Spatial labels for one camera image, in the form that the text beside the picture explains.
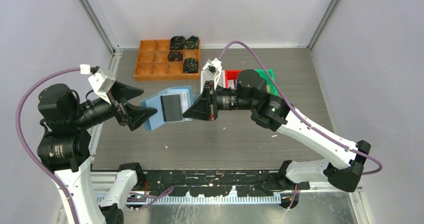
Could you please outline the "dark grey credit card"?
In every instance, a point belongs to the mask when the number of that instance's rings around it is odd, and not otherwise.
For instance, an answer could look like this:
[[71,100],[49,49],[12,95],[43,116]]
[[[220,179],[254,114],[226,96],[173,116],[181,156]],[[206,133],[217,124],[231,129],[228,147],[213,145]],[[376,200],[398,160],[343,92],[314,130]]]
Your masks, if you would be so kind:
[[163,119],[166,123],[183,120],[181,98],[179,94],[162,95],[160,100]]

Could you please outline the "blue leather card holder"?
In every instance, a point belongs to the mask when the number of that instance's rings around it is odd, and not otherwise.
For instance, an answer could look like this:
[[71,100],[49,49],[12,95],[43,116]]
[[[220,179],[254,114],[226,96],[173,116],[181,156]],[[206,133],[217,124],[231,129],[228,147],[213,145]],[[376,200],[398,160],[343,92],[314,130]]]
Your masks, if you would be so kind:
[[157,109],[157,113],[145,122],[146,131],[154,131],[167,123],[192,121],[192,118],[183,117],[183,113],[193,103],[192,87],[189,85],[166,88],[142,100],[142,107]]

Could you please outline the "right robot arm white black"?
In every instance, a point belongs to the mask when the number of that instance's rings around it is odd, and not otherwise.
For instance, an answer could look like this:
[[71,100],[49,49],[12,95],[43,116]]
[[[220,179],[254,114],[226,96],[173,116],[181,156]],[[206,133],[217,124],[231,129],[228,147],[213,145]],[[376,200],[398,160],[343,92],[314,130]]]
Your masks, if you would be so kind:
[[267,82],[252,69],[241,71],[236,89],[214,87],[212,81],[203,85],[201,96],[183,113],[184,118],[200,121],[217,119],[219,111],[250,110],[251,120],[258,126],[291,137],[320,154],[315,161],[286,160],[276,175],[278,187],[294,189],[305,182],[328,182],[333,187],[354,192],[363,175],[371,145],[353,142],[307,119],[282,97],[270,94]]

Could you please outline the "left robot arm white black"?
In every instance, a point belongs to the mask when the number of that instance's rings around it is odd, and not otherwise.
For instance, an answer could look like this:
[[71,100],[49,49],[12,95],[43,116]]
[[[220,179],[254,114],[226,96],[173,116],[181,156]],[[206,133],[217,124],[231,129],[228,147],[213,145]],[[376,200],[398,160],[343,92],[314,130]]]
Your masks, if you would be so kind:
[[142,166],[137,162],[121,164],[112,188],[102,202],[96,201],[91,178],[88,130],[115,118],[131,131],[138,129],[157,113],[153,107],[136,106],[130,100],[140,96],[142,89],[116,82],[107,92],[111,102],[102,98],[80,102],[79,95],[66,84],[58,83],[44,89],[38,96],[40,124],[44,135],[37,148],[42,164],[68,191],[66,213],[71,224],[122,224],[123,210],[131,190],[146,184]]

